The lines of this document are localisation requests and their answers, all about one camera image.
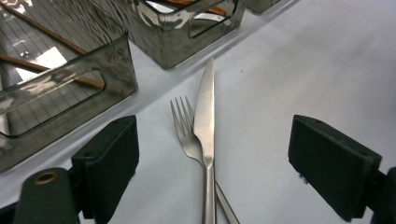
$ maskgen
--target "silver fork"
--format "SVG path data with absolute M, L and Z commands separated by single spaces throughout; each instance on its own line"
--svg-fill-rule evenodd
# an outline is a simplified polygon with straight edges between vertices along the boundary
M 184 106 L 183 100 L 180 96 L 180 104 L 181 104 L 181 108 L 182 108 L 181 109 L 179 106 L 178 100 L 175 99 L 179 119 L 177 118 L 177 113 L 176 113 L 174 104 L 172 103 L 172 101 L 170 101 L 171 109 L 172 109 L 172 116 L 174 119 L 178 140 L 180 140 L 180 144 L 181 144 L 184 152 L 187 154 L 187 156 L 197 160 L 199 163 L 201 163 L 201 166 L 204 167 L 204 162 L 202 159 L 201 143 L 193 131 L 194 112 L 192 111 L 192 108 L 191 108 L 191 105 L 190 105 L 190 102 L 189 102 L 189 99 L 187 98 L 187 96 L 185 96 L 185 101 L 186 101 L 187 109 L 186 109 L 186 106 Z M 225 213 L 225 216 L 227 217 L 228 222 L 231 224 L 239 224 L 238 218 L 236 218 L 236 215 L 233 212 L 233 209 L 228 204 L 228 201 L 225 198 L 218 182 L 216 182 L 216 194 L 217 194 L 217 198 L 224 210 L 224 213 Z

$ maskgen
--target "fork handle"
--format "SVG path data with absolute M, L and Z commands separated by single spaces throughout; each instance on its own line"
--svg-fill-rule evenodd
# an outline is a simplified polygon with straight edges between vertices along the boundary
M 227 217 L 228 223 L 230 224 L 239 224 L 239 220 L 236 217 L 233 209 L 231 208 L 230 204 L 227 201 L 224 193 L 221 190 L 219 183 L 216 181 L 216 195 L 218 196 L 218 200 L 221 204 L 221 207 L 224 210 L 225 216 Z
M 204 224 L 216 223 L 215 166 L 205 168 Z

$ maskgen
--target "knife blade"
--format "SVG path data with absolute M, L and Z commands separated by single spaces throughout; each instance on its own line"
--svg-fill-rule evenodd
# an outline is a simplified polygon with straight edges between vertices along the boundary
M 205 166 L 203 223 L 216 223 L 215 194 L 215 85 L 214 60 L 211 58 L 202 76 L 194 117 L 194 133 L 201 142 Z

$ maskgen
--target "white tablecloth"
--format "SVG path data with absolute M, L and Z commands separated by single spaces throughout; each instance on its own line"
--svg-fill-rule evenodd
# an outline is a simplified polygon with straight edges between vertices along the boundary
M 239 29 L 171 70 L 131 45 L 139 92 L 0 174 L 0 206 L 18 200 L 26 177 L 70 168 L 95 133 L 134 114 L 140 163 L 111 223 L 201 223 L 202 170 L 180 147 L 169 100 L 195 105 L 214 57 L 216 177 L 240 222 L 345 223 L 289 164 L 292 117 L 321 119 L 376 151 L 383 173 L 396 166 L 395 21 L 392 0 L 282 1 L 247 11 Z

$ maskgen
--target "stainless steel knife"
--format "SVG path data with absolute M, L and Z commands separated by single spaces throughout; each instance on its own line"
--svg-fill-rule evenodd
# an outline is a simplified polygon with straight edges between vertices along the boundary
M 205 68 L 194 117 L 194 133 L 201 142 L 205 166 L 204 224 L 216 223 L 215 86 L 213 58 Z

